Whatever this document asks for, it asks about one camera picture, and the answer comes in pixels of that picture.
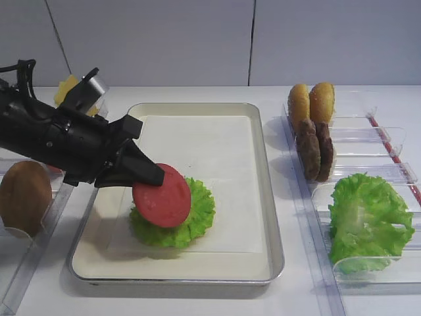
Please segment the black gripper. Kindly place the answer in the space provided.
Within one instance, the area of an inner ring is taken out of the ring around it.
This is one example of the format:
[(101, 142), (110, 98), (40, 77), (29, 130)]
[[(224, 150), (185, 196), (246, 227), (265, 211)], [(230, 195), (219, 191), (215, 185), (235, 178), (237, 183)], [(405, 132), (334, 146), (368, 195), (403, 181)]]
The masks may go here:
[(66, 182), (96, 188), (162, 186), (165, 172), (134, 140), (143, 123), (130, 116), (109, 122), (71, 110), (42, 112), (42, 162), (66, 172)]

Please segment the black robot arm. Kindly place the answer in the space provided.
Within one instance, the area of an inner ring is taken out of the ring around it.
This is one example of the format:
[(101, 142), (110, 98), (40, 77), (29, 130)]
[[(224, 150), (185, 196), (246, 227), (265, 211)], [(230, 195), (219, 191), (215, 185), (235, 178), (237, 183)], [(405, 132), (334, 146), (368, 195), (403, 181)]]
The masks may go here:
[(89, 116), (107, 92), (92, 69), (58, 107), (38, 100), (32, 84), (35, 60), (19, 60), (1, 72), (16, 72), (13, 86), (1, 81), (1, 147), (65, 173), (64, 182), (96, 188), (162, 186), (164, 171), (135, 144), (143, 123), (130, 116), (109, 122)]

